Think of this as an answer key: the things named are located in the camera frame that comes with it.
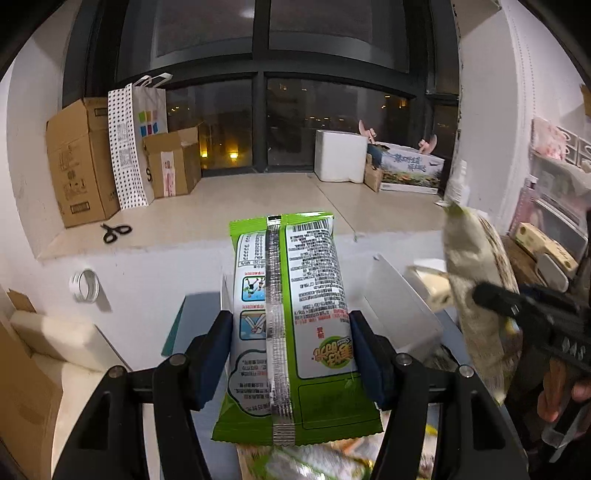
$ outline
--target white wall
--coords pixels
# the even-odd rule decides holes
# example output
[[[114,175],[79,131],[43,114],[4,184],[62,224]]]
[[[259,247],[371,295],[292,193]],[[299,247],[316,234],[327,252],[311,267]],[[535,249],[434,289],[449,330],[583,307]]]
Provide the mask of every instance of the white wall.
[[[69,0],[27,41],[13,63],[7,146],[22,227],[37,256],[63,228],[45,144],[47,121],[61,109],[66,48],[81,0]]]
[[[460,137],[469,206],[496,221],[511,175],[518,128],[518,79],[509,23],[489,0],[455,0],[460,39]]]
[[[531,120],[582,134],[582,80],[546,27],[518,0],[454,0],[460,34],[461,136],[469,206],[506,231],[529,173]]]

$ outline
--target white polka dot bag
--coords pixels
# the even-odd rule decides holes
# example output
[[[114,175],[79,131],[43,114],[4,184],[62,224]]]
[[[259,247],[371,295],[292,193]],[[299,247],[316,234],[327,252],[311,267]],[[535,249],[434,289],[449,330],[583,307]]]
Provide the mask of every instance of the white polka dot bag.
[[[171,78],[169,73],[145,75],[109,92],[109,143],[121,209],[147,206],[154,200],[142,139],[168,132],[166,94],[157,87]]]

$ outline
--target packaging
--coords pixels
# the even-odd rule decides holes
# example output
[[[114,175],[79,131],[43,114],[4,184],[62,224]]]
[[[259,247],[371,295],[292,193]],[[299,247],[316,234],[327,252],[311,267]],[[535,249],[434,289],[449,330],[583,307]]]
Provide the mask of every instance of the packaging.
[[[29,480],[50,480],[61,388],[1,325],[0,365],[0,439]]]
[[[495,228],[455,203],[447,209],[443,249],[466,349],[482,382],[502,404],[521,356],[522,332],[514,320],[475,305],[472,291],[487,281],[518,292],[511,263]]]
[[[458,159],[452,167],[452,174],[445,189],[445,199],[465,207],[470,196],[470,187],[466,185],[466,161]]]
[[[384,172],[381,168],[376,168],[372,165],[372,157],[367,154],[367,162],[365,163],[365,175],[363,177],[363,183],[365,183],[374,192],[379,192],[379,187],[382,184],[384,178]]]
[[[539,198],[535,191],[535,185],[538,183],[538,178],[533,175],[528,175],[525,178],[524,185],[521,187],[519,193],[519,200],[517,200],[517,207],[513,214],[513,220],[509,226],[509,233],[514,235],[517,226],[521,222],[529,222],[531,214],[534,211],[534,202]]]
[[[84,98],[47,122],[51,181],[65,227],[119,210],[109,151],[107,99]]]
[[[444,160],[434,155],[423,155],[415,148],[379,142],[368,152],[372,164],[384,172],[381,190],[436,194]]]
[[[381,413],[384,430],[390,412]],[[431,480],[437,450],[440,405],[429,404],[417,479]],[[302,447],[238,446],[242,478],[249,480],[367,480],[384,433]]]
[[[168,132],[166,92],[156,88],[172,75],[145,75],[109,92],[109,142],[121,208],[148,206],[154,200],[142,139]]]
[[[531,148],[544,158],[561,161],[566,159],[567,150],[570,150],[567,149],[567,136],[560,128],[539,116],[531,121]]]
[[[353,358],[332,232],[329,213],[230,224],[234,329],[213,440],[307,445],[382,431]]]
[[[155,198],[191,193],[201,180],[197,128],[144,138]]]

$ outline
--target snack package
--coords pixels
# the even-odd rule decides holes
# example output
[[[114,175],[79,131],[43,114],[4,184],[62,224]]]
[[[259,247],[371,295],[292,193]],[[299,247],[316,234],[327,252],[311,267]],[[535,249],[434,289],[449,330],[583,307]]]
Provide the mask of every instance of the snack package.
[[[382,431],[353,358],[332,231],[323,212],[230,224],[234,328],[213,440],[307,445]]]
[[[431,480],[437,452],[440,406],[430,404],[417,480]],[[389,411],[381,412],[386,428]],[[384,434],[300,447],[238,445],[243,480],[367,480]]]
[[[514,320],[476,305],[472,291],[487,281],[518,292],[505,248],[485,218],[454,203],[447,210],[443,247],[468,354],[482,382],[502,404],[521,356],[522,332]]]

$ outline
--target white box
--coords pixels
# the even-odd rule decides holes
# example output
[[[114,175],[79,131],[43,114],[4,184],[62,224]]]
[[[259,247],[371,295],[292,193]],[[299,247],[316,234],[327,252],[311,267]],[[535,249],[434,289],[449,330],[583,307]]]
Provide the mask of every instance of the white box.
[[[370,153],[379,156],[384,172],[380,190],[437,193],[445,160],[402,145],[378,142],[375,147]]]
[[[321,181],[363,183],[367,144],[363,135],[317,130],[314,172]]]
[[[381,255],[340,260],[349,311],[361,310],[376,335],[423,361],[441,343],[443,326],[424,300]]]

